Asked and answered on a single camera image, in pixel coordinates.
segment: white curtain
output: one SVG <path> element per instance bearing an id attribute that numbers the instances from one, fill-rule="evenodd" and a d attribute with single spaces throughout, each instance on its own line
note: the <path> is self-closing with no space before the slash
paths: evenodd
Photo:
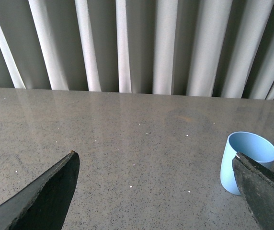
<path id="1" fill-rule="evenodd" d="M 0 87 L 274 100 L 274 0 L 0 0 Z"/>

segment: blue cup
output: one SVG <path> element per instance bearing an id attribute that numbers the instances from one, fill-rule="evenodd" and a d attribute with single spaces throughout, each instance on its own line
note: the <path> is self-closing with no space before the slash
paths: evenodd
<path id="1" fill-rule="evenodd" d="M 274 146 L 265 138 L 254 133 L 235 132 L 229 135 L 224 149 L 220 180 L 222 186 L 232 194 L 240 195 L 232 167 L 237 152 L 242 152 L 267 169 L 274 162 Z"/>

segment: countertop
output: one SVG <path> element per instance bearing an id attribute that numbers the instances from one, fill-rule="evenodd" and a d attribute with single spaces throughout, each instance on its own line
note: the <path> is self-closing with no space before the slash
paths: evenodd
<path id="1" fill-rule="evenodd" d="M 220 183 L 235 131 L 274 144 L 274 101 L 0 88 L 0 204 L 75 150 L 64 230 L 259 229 Z"/>

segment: cup rim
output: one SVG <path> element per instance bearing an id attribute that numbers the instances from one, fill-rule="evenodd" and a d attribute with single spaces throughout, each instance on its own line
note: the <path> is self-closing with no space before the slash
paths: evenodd
<path id="1" fill-rule="evenodd" d="M 261 138 L 263 139 L 264 141 L 266 141 L 269 145 L 271 145 L 271 147 L 274 149 L 274 145 L 268 141 L 267 139 L 263 138 L 262 136 L 260 135 L 257 135 L 255 133 L 251 133 L 251 132 L 246 132 L 246 131 L 237 131 L 237 132 L 234 132 L 234 133 L 231 133 L 229 136 L 228 136 L 228 143 L 229 143 L 229 138 L 231 136 L 233 136 L 234 134 L 238 134 L 238 133 L 245 133 L 245 134 L 249 134 L 249 135 L 253 135 L 253 136 L 257 136 L 258 138 Z M 273 162 L 274 161 L 274 157 L 270 160 L 270 161 L 257 161 L 258 163 L 269 163 L 269 162 Z"/>

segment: speckled countertop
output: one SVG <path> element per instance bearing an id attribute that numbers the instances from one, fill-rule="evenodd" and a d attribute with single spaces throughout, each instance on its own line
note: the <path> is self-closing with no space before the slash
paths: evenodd
<path id="1" fill-rule="evenodd" d="M 0 204 L 75 150 L 64 230 L 258 229 L 220 184 L 240 130 L 274 144 L 274 101 L 0 89 Z"/>

